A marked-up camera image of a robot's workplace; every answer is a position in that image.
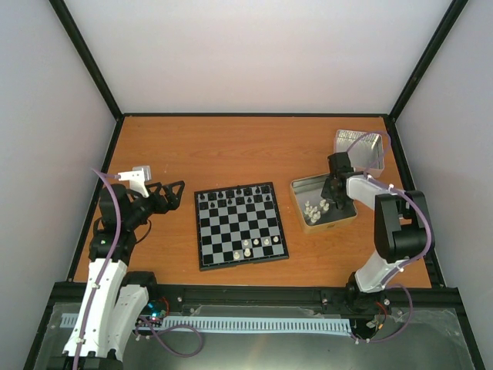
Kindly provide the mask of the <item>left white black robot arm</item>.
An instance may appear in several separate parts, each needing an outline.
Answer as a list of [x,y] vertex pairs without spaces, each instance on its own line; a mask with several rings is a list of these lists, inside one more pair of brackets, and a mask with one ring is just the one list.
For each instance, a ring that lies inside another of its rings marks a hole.
[[145,185],[141,192],[123,184],[102,188],[102,228],[89,246],[89,275],[79,315],[62,354],[70,369],[121,369],[122,358],[142,310],[160,301],[153,272],[128,270],[138,243],[136,229],[154,214],[180,206],[185,183]]

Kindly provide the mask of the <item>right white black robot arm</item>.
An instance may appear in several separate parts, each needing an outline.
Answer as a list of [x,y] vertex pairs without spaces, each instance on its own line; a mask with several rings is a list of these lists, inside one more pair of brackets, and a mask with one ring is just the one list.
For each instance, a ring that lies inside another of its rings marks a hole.
[[434,232],[425,195],[384,184],[355,170],[346,152],[327,158],[329,175],[321,196],[342,210],[358,201],[374,212],[375,252],[346,284],[345,303],[363,313],[388,288],[389,281],[434,248]]

